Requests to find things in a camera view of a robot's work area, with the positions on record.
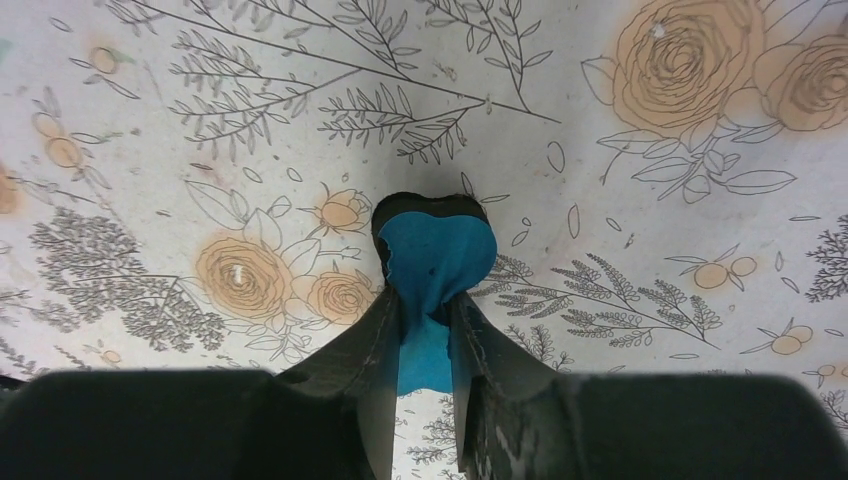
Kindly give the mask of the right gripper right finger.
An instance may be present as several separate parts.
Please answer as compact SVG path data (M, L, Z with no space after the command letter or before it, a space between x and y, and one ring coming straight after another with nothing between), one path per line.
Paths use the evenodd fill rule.
M449 302L458 467L469 479L592 479L580 396L495 327L467 293Z

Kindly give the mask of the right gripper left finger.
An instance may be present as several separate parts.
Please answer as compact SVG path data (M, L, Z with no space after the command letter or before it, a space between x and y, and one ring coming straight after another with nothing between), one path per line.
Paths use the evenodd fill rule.
M387 287L354 325L253 386L234 478L390 478L401 313Z

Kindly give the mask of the blue bone-shaped eraser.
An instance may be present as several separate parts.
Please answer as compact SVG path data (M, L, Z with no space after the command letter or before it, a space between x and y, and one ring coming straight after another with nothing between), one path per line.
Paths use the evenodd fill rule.
M391 194L373 211L372 238L401 302L398 395L452 392L448 304L478 285L497 256L482 205L462 194Z

